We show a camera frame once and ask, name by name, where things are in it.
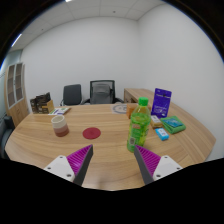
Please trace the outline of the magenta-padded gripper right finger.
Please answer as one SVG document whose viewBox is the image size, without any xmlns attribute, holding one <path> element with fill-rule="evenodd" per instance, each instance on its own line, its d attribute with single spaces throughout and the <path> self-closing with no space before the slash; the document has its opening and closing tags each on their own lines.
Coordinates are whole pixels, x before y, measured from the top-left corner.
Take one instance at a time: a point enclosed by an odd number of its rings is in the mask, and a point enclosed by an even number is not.
<svg viewBox="0 0 224 224">
<path fill-rule="evenodd" d="M 182 169 L 168 155 L 160 157 L 152 151 L 138 145 L 135 146 L 134 155 L 146 185 Z"/>
</svg>

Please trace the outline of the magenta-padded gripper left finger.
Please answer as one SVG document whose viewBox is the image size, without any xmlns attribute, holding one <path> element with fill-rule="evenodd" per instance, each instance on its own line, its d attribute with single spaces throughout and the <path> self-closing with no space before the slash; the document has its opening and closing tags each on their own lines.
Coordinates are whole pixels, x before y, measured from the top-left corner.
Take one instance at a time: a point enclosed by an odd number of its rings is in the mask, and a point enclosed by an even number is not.
<svg viewBox="0 0 224 224">
<path fill-rule="evenodd" d="M 44 170 L 81 186 L 92 156 L 93 145 L 88 145 L 68 156 L 59 155 Z"/>
</svg>

